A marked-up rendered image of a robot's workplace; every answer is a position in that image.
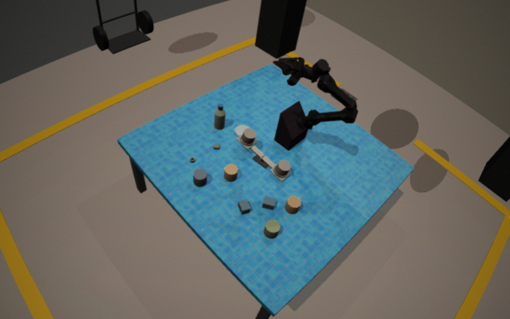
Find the olive green cylinder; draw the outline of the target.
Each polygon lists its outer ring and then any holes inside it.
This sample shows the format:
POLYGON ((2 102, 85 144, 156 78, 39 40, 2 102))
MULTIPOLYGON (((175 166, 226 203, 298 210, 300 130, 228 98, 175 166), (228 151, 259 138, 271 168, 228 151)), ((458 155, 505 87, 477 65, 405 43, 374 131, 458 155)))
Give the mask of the olive green cylinder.
POLYGON ((274 239, 278 235, 278 231, 280 230, 280 224, 276 220, 269 220, 266 223, 264 234, 269 239, 274 239))

